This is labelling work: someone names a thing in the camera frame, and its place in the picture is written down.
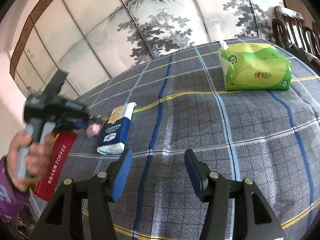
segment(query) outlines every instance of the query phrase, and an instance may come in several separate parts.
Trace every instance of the wooden chair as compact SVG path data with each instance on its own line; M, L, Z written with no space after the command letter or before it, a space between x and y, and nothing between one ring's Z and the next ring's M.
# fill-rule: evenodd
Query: wooden chair
M315 41L312 42L312 46L313 46L315 53L320 55L320 32L319 32L319 29L318 29L316 22L312 22L312 31L315 35Z
M309 27L306 27L302 15L288 8L276 6L275 16L283 20L285 24L285 28L287 29L287 32L288 32L289 42L291 44L295 44L299 48L309 53L312 53L307 32L310 33L311 39L315 38L314 37L315 35Z
M272 19L272 31L276 40L276 44L290 52L292 55L303 61L308 65L318 76L320 76L320 61L319 55L313 56L310 52L305 51L303 48L299 48L296 44L290 43L289 33L286 28L286 24L281 18ZM315 41L315 35L313 31L310 33L312 41Z

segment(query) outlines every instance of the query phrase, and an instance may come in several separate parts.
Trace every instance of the purple sleeve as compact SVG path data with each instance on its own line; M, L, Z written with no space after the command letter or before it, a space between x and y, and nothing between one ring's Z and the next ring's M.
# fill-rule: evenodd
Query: purple sleeve
M29 190L20 192L13 187L4 170L5 161L6 156L0 160L0 217L4 222L9 223L28 201Z

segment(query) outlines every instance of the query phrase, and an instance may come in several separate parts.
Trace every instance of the white and blue package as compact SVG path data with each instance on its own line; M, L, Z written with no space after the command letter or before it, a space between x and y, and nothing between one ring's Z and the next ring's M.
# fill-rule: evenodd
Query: white and blue package
M128 103L113 109L109 121L105 124L97 152L105 154L119 154L124 150L132 112L137 104Z

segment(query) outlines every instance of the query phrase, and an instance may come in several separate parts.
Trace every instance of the blue stripe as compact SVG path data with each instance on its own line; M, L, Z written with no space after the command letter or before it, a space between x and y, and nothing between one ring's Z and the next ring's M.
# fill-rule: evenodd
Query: blue stripe
M289 123L291 125L291 127L293 128L294 122L293 122L293 117L292 117L292 112L290 107L281 99L279 99L272 91L268 91L268 93L271 95L271 97L273 99L275 99L276 101L278 101L279 103L281 103L284 108L287 110L288 116L289 116ZM299 148L300 148L300 152L302 155L302 159L303 159L303 163L304 163L304 167L306 169L306 173L307 173L307 178L308 178L308 183L309 183L309 188L310 188L310 206L312 205L313 201L314 201L314 185L313 185L313 179L312 179L312 175L311 175L311 170L310 170L310 164L308 161L308 157L307 157L307 153L305 151L305 148L303 146L303 142L301 139L300 134L294 129L294 135L296 137L296 140L298 142ZM308 227L311 225L311 221L312 220L312 210L309 212L308 214Z
M164 79L163 85L162 85L162 87L161 87L161 89L159 91L159 96L158 96L159 101L161 100L163 92L164 92L164 89L165 89L165 87L166 87L166 85L168 83L168 76L169 76L169 73L170 73L171 61L172 61L172 54L170 55L169 64L168 64L168 67L167 67L167 72L165 74L165 79ZM160 102L158 104L158 115L157 115L156 125L155 125L155 127L153 129L153 132L152 132L152 136L151 136L151 139L150 139L148 150L152 150L153 147L155 146L155 142L156 142L156 138L157 138L157 135L158 135L161 119L162 119L162 102ZM142 208L143 208L143 198L144 198L144 186L145 186L145 183L146 183L146 179L147 179L147 174L148 174L149 168L151 166L152 157L153 157L152 155L148 155L147 156L146 164L145 164L145 167L144 167L144 170L143 170L143 173L142 173L142 176L141 176L141 180L140 180L140 183L139 183L138 194L137 194L136 216L134 218L134 222L133 222L133 226L132 226L132 230L133 231L139 231L140 230L140 223L141 223L141 218L142 218Z
M147 180L147 175L149 168L151 166L151 161L152 161L153 155L148 155L146 159L146 165L144 167L139 188L138 188L138 193L137 193L137 208L136 208L136 216L134 218L132 230L134 231L139 231L140 229L140 222L141 222L141 217L142 217L142 207L143 207L143 197L144 197L144 186Z
M283 53L295 57L295 55L292 55L290 52L286 51L285 49L277 46L277 48L282 51ZM310 67L308 65L306 65L302 60L298 59L297 57L294 58L295 61L297 61L299 64L301 64L310 74L315 75L316 73L310 69ZM299 81L297 80L297 78L291 74L291 76L302 86L302 88L305 90L305 92L311 97L311 99L319 106L319 103L313 98L313 96L309 93L309 91L306 89L306 87Z
M167 67L167 72L165 74L165 79L164 79L162 88L160 89L160 92L159 92L159 96L158 96L159 101L162 98L162 94L163 94L164 89L165 89L165 87L167 85L167 82L168 82L168 76L169 76L170 68L171 68L171 61L172 61L172 54L170 55L169 64L168 64L168 67ZM149 143L149 146L148 146L148 150L152 150L153 147L155 146L155 142L156 142L156 138L157 138L157 135L158 135L161 119L162 119L162 102L159 102L159 104L158 104L158 116L157 116L157 120L156 120L156 125L155 125L155 127L153 129L153 132L152 132L152 136L151 136L151 140L150 140L150 143Z

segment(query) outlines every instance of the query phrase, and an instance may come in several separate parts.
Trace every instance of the plaid tablecloth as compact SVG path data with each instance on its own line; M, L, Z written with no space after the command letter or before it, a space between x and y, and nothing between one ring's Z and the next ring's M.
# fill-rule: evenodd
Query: plaid tablecloth
M267 41L227 41L239 42ZM199 238L207 204L186 173L187 148L228 179L254 179L291 240L302 237L319 211L319 76L276 47L292 62L288 91L225 91L218 48L213 42L157 58L79 98L103 117L137 103L127 139L132 168L123 195L110 204L118 239ZM97 141L79 134L60 182L88 179L118 158L98 155ZM226 239L232 210L230 200ZM84 201L87 239L89 215Z

